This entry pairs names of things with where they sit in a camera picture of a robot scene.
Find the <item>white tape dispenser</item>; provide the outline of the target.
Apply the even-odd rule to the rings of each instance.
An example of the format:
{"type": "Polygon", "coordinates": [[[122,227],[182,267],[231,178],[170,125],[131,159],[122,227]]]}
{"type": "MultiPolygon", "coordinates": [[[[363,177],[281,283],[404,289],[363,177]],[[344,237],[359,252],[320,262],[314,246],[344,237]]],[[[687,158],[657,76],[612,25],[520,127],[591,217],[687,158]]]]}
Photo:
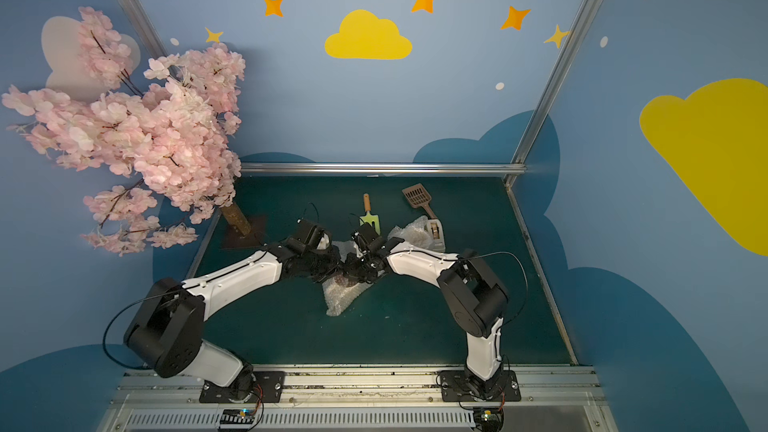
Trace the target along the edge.
{"type": "Polygon", "coordinates": [[[439,219],[428,219],[425,230],[431,237],[428,248],[435,252],[444,253],[446,245],[441,221],[439,219]]]}

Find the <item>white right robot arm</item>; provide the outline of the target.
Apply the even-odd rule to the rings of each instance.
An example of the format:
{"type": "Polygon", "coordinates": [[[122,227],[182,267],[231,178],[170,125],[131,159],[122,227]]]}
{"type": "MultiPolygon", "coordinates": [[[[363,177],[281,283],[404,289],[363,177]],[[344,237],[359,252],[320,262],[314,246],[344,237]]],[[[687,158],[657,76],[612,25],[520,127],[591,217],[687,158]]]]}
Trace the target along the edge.
{"type": "Polygon", "coordinates": [[[454,321],[466,333],[467,374],[482,384],[498,378],[509,293],[480,256],[438,253],[395,238],[378,249],[355,246],[346,255],[342,270],[348,278],[362,282],[372,283],[385,273],[394,273],[437,287],[454,321]]]}

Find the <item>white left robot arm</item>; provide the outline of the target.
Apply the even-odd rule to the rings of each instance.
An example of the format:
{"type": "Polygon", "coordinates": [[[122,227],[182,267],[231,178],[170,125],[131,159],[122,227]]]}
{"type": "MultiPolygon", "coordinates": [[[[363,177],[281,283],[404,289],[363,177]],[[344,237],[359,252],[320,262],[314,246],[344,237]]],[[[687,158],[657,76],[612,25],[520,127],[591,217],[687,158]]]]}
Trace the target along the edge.
{"type": "Polygon", "coordinates": [[[339,249],[272,244],[215,272],[156,282],[124,333],[124,344],[162,378],[188,375],[213,385],[250,390],[252,366],[203,338],[206,322],[221,309],[292,276],[324,278],[341,264],[339,249]]]}

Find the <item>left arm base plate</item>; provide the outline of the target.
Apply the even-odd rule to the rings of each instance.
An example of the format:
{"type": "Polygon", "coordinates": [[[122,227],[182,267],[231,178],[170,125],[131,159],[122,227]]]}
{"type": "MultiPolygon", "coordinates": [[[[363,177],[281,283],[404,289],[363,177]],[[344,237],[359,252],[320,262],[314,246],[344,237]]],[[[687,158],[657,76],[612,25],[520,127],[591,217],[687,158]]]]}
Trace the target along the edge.
{"type": "Polygon", "coordinates": [[[206,381],[199,396],[202,404],[278,403],[286,378],[284,371],[242,372],[227,387],[206,381]]]}

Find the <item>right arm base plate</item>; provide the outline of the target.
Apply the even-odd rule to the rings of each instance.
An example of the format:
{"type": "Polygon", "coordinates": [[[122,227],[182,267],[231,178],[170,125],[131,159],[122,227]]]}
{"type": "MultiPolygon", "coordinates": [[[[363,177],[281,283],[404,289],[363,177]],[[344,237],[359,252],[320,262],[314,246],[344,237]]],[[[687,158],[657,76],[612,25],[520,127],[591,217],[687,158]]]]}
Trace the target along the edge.
{"type": "Polygon", "coordinates": [[[465,370],[442,370],[436,385],[444,402],[520,402],[520,385],[516,374],[503,367],[484,381],[465,370]]]}

